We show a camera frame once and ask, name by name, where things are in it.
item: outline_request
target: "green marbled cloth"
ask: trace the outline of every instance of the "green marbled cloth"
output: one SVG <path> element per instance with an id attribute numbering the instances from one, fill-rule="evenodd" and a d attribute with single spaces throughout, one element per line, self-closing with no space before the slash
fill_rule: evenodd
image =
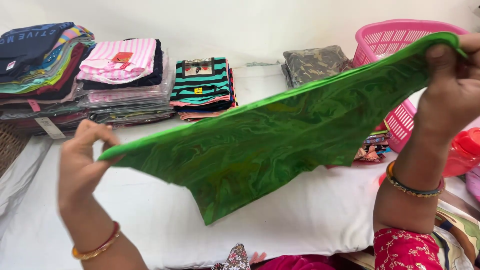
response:
<path id="1" fill-rule="evenodd" d="M 378 62 L 112 147 L 99 159 L 124 154 L 116 166 L 187 187 L 209 225 L 301 172 L 351 165 L 387 113 L 427 85 L 425 51 L 437 43 L 464 55 L 455 34 L 431 34 Z"/>

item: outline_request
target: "green cloth edge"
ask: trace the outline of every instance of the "green cloth edge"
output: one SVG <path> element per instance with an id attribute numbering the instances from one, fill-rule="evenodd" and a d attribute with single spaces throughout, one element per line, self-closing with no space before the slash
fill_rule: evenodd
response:
<path id="1" fill-rule="evenodd" d="M 326 78 L 326 79 L 323 79 L 323 80 L 314 81 L 314 82 L 304 84 L 300 88 L 291 89 L 291 90 L 288 90 L 286 92 L 277 94 L 275 96 L 265 98 L 265 99 L 247 104 L 247 105 L 240 106 L 238 108 L 235 108 L 234 110 L 228 110 L 228 111 L 226 111 L 226 112 L 222 113 L 221 115 L 219 115 L 217 117 L 214 117 L 214 118 L 204 119 L 204 120 L 201 120 L 201 121 L 199 121 L 195 124 L 185 124 L 185 125 L 177 126 L 177 127 L 174 127 L 174 128 L 162 131 L 162 132 L 154 133 L 152 135 L 140 138 L 138 140 L 135 140 L 135 141 L 123 144 L 123 145 L 113 146 L 113 147 L 107 149 L 105 152 L 103 152 L 100 155 L 100 157 L 98 158 L 98 160 L 109 160 L 109 159 L 114 158 L 116 156 L 125 154 L 125 153 L 127 153 L 131 150 L 135 150 L 136 148 L 138 148 L 139 145 L 145 146 L 145 145 L 148 145 L 150 143 L 161 143 L 162 135 L 166 135 L 166 134 L 169 134 L 169 133 L 173 133 L 173 132 L 178 133 L 177 136 L 183 136 L 183 135 L 191 134 L 191 132 L 193 132 L 193 130 L 194 130 L 194 129 L 191 128 L 193 126 L 195 126 L 195 129 L 199 129 L 199 128 L 202 128 L 204 126 L 204 124 L 209 122 L 209 121 L 210 122 L 218 122 L 218 121 L 221 121 L 222 119 L 224 119 L 226 117 L 229 117 L 230 115 L 235 115 L 235 114 L 238 114 L 238 113 L 242 113 L 244 111 L 252 110 L 252 109 L 267 105 L 267 104 L 277 102 L 279 100 L 294 96 L 296 94 L 300 94 L 300 93 L 304 93 L 306 91 L 310 91 L 314 88 L 324 86 L 324 85 L 326 85 L 330 82 L 352 76 L 353 74 L 355 74 L 357 72 L 367 70 L 367 69 L 371 69 L 371 68 L 375 68 L 377 66 L 389 65 L 390 63 L 393 63 L 393 62 L 396 62 L 398 60 L 403 59 L 405 54 L 410 54 L 410 55 L 413 54 L 414 51 L 416 50 L 415 47 L 417 45 L 423 43 L 425 40 L 432 41 L 433 43 L 431 45 L 440 44 L 440 43 L 447 44 L 447 45 L 453 47 L 462 57 L 467 58 L 467 54 L 459 48 L 459 39 L 458 39 L 458 36 L 456 34 L 451 33 L 451 32 L 433 33 L 433 34 L 430 34 L 428 36 L 422 37 L 421 39 L 413 42 L 409 46 L 399 50 L 396 53 L 394 53 L 393 55 L 391 55 L 387 58 L 381 59 L 377 62 L 366 64 L 366 65 L 358 67 L 356 69 L 349 70 L 349 71 L 340 73 L 338 75 L 335 75 L 335 76 L 332 76 L 332 77 L 329 77 L 329 78 Z"/>

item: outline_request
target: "bangle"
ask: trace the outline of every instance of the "bangle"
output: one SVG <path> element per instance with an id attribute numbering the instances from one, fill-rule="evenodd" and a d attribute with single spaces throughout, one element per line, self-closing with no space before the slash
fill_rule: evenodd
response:
<path id="1" fill-rule="evenodd" d="M 413 188 L 409 188 L 405 185 L 403 185 L 402 183 L 400 183 L 394 176 L 393 176 L 393 165 L 395 164 L 395 161 L 392 161 L 388 166 L 387 166 L 387 172 L 386 172 L 386 177 L 388 179 L 388 181 L 393 185 L 395 186 L 396 188 L 398 188 L 399 190 L 407 193 L 408 195 L 413 195 L 413 196 L 417 196 L 417 197 L 424 197 L 424 198 L 429 198 L 429 197 L 433 197 L 433 196 L 438 196 L 439 194 L 441 194 L 444 190 L 445 190 L 445 180 L 444 178 L 440 178 L 440 184 L 438 185 L 438 187 L 434 190 L 431 190 L 431 191 L 420 191 L 420 190 L 416 190 L 416 189 L 413 189 Z"/>
<path id="2" fill-rule="evenodd" d="M 118 224 L 118 222 L 114 221 L 113 225 L 114 226 L 113 226 L 112 235 L 108 238 L 108 240 L 106 242 L 101 244 L 97 249 L 95 249 L 93 251 L 86 252 L 86 253 L 79 253 L 77 248 L 74 246 L 72 248 L 72 255 L 79 260 L 88 260 L 88 259 L 91 259 L 93 257 L 98 256 L 100 253 L 107 250 L 107 248 L 109 248 L 113 244 L 113 242 L 115 242 L 117 237 L 120 235 L 120 225 Z"/>

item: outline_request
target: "red bottle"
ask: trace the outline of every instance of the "red bottle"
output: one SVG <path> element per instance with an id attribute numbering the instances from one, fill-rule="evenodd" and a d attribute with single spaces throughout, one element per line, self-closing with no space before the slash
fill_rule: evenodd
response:
<path id="1" fill-rule="evenodd" d="M 480 128 L 462 131 L 452 141 L 443 177 L 462 175 L 480 163 Z"/>

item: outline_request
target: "wicker basket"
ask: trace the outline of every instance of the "wicker basket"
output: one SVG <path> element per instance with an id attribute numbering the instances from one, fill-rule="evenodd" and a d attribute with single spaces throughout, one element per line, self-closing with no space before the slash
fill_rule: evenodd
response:
<path id="1" fill-rule="evenodd" d="M 0 122 L 0 177 L 25 148 L 28 139 L 12 124 Z"/>

